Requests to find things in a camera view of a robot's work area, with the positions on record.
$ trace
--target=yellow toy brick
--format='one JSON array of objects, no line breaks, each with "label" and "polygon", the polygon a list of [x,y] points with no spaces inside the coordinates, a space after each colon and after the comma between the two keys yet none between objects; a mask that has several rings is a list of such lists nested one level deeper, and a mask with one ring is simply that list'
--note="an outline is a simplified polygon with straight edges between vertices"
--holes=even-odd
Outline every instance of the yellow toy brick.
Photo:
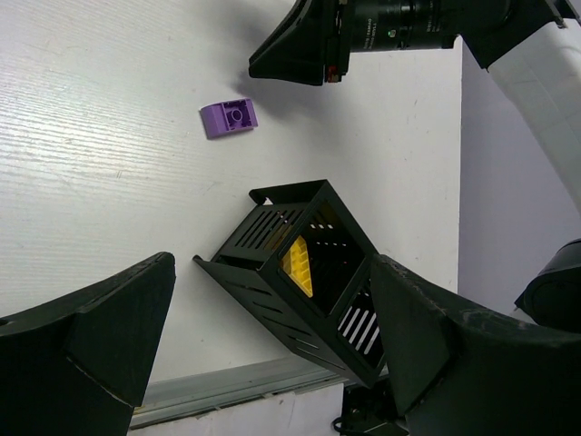
[{"label": "yellow toy brick", "polygon": [[292,247],[282,258],[281,267],[291,279],[297,283],[305,294],[312,298],[312,282],[310,281],[309,252],[307,242],[302,236],[294,242]]}]

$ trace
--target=purple block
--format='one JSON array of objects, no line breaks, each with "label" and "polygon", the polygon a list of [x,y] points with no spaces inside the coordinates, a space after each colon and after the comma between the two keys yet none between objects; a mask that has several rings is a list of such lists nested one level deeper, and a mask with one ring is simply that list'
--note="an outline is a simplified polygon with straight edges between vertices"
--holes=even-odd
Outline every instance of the purple block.
[{"label": "purple block", "polygon": [[250,98],[211,104],[200,110],[208,139],[258,127]]}]

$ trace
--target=table surface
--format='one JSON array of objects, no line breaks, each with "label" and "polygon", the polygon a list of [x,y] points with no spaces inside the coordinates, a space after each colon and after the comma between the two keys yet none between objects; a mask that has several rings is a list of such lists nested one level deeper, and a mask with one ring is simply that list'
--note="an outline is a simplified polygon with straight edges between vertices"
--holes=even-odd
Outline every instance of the table surface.
[{"label": "table surface", "polygon": [[[159,251],[177,282],[152,381],[288,355],[192,262],[251,188],[327,178],[378,250],[456,290],[461,48],[354,54],[342,84],[251,80],[289,0],[0,2],[0,316]],[[258,129],[205,138],[250,97]]]}]

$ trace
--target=slotted box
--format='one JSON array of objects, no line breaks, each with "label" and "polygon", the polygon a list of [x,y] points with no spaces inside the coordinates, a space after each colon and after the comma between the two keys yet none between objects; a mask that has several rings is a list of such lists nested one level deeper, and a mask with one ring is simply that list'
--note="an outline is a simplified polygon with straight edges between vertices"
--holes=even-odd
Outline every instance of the slotted box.
[{"label": "slotted box", "polygon": [[[372,385],[385,364],[369,291],[373,244],[327,181],[250,197],[256,207],[212,260],[194,260],[292,352]],[[312,296],[282,268],[299,236]]]}]

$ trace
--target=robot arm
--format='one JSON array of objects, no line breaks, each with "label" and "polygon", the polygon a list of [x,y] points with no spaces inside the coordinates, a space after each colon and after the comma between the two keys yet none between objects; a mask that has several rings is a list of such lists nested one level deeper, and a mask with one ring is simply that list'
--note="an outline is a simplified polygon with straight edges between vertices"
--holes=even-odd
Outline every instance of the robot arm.
[{"label": "robot arm", "polygon": [[567,0],[298,0],[249,72],[336,83],[351,52],[451,48],[459,35],[522,113],[581,213],[581,24]]}]

